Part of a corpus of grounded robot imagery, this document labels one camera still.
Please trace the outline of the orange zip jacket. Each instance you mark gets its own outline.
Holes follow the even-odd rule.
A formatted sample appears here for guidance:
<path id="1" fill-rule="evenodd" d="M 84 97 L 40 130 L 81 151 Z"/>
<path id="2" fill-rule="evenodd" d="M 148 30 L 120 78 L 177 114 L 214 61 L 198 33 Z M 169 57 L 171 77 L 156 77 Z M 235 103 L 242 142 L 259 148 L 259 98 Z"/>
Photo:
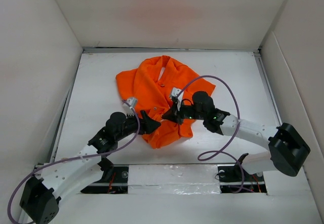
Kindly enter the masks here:
<path id="1" fill-rule="evenodd" d="M 170 56 L 149 58 L 137 69 L 120 72 L 116 84 L 122 99 L 135 97 L 138 100 L 136 112 L 144 110 L 150 118 L 161 122 L 156 131 L 142 137 L 153 149 L 193 136 L 193 119 L 185 119 L 181 125 L 162 119 L 172 106 L 170 93 L 173 88 L 185 89 L 184 97 L 190 99 L 197 91 L 205 91 L 210 96 L 216 87 Z"/>

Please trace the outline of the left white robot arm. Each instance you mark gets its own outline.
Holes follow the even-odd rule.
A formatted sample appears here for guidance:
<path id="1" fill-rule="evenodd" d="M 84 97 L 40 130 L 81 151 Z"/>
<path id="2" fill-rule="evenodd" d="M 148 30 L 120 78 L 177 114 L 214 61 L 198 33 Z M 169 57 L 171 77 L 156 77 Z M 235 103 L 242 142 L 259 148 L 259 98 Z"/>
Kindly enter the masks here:
<path id="1" fill-rule="evenodd" d="M 49 171 L 26 182 L 20 206 L 34 223 L 49 223 L 58 214 L 64 199 L 93 182 L 107 182 L 112 178 L 114 165 L 107 157 L 117 150 L 118 142 L 129 135 L 151 134 L 161 125 L 144 110 L 140 113 L 140 117 L 112 113 L 105 126 L 75 157 L 57 166 L 48 164 Z"/>

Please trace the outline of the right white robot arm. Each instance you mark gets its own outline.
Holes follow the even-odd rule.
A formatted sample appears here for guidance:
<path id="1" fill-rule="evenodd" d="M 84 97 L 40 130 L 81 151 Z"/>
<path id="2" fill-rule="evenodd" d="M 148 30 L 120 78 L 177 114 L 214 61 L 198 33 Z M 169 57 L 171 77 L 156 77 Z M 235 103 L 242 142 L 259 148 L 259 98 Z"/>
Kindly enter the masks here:
<path id="1" fill-rule="evenodd" d="M 163 114 L 164 120 L 177 124 L 182 124 L 185 119 L 202 120 L 204 127 L 212 133 L 236 137 L 265 149 L 258 154 L 241 155 L 240 165 L 234 168 L 235 177 L 241 181 L 252 174 L 273 170 L 295 177 L 310 153 L 309 146 L 288 123 L 266 126 L 238 119 L 216 108 L 213 99 L 204 91 L 193 94 L 191 105 L 184 105 L 175 93 L 171 97 L 173 104 Z"/>

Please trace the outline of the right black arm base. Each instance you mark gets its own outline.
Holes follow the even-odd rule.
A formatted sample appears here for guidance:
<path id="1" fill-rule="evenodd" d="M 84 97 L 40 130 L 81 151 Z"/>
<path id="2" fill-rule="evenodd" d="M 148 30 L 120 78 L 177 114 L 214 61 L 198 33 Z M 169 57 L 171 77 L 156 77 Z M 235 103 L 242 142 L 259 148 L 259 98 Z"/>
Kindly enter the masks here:
<path id="1" fill-rule="evenodd" d="M 242 173 L 237 166 L 219 166 L 218 173 L 215 175 L 215 179 L 220 183 L 220 191 L 222 194 L 228 193 L 267 193 L 264 176 L 261 173 L 248 174 L 245 170 L 244 182 L 242 181 Z"/>

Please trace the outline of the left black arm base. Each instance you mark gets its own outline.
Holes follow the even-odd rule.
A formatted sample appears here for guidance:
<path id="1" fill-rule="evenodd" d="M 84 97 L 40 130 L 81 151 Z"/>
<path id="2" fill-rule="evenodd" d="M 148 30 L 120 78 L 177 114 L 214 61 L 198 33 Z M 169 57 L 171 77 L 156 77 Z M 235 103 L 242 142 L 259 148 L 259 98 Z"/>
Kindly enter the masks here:
<path id="1" fill-rule="evenodd" d="M 107 158 L 99 163 L 101 178 L 88 185 L 80 192 L 82 194 L 127 194 L 129 165 L 115 165 Z"/>

